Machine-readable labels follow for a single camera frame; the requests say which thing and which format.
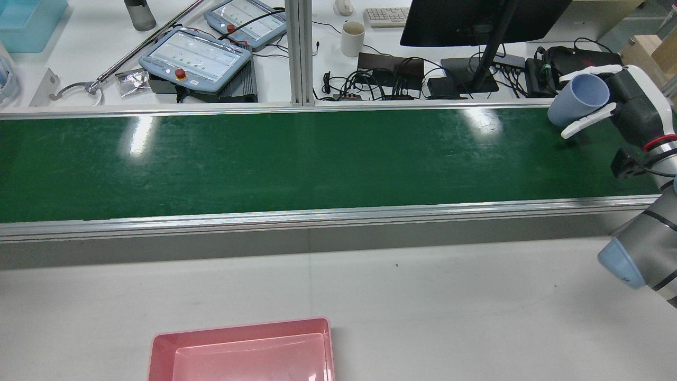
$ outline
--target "red ring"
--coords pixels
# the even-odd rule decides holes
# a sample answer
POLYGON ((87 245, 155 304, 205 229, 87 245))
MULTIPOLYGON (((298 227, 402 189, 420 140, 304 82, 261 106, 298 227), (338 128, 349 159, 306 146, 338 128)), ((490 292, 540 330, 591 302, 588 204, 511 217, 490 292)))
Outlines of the red ring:
POLYGON ((662 142, 663 140, 670 140, 670 141, 677 140, 677 135, 670 134, 670 135, 663 135, 660 138, 656 138, 656 139, 646 143, 644 145, 644 147, 642 148, 642 151, 649 152, 653 148, 654 145, 662 142))

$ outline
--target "plastic bag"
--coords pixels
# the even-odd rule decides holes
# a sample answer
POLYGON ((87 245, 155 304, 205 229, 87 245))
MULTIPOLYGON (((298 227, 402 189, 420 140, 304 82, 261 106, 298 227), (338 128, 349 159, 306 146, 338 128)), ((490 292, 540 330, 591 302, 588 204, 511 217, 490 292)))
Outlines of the plastic bag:
POLYGON ((115 77, 118 78, 120 84, 120 98, 150 89, 148 71, 144 68, 118 73, 115 74, 115 77))

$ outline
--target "keyboard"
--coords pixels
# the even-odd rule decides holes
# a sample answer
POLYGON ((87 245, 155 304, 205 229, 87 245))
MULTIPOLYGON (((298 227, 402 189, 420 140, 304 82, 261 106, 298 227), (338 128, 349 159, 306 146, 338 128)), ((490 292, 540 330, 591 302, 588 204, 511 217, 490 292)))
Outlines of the keyboard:
POLYGON ((364 20, 372 28, 403 28, 409 16, 409 8, 367 8, 364 20))

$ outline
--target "blue cup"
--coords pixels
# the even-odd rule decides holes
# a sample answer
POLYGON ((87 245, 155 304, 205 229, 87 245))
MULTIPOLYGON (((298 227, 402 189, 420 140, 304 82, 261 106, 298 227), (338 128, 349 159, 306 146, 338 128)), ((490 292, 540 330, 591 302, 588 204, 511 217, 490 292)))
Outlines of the blue cup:
POLYGON ((552 100, 548 118, 559 127, 567 127, 593 113, 608 101, 609 87, 600 77, 579 74, 552 100))

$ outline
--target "computer mouse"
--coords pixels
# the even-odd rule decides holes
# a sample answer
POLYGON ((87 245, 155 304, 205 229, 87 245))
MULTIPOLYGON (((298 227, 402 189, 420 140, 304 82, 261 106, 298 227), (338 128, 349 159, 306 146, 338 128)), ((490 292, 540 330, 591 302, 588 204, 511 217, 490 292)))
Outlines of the computer mouse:
POLYGON ((350 16, 353 14, 354 8, 350 0, 336 0, 336 11, 342 16, 350 16))

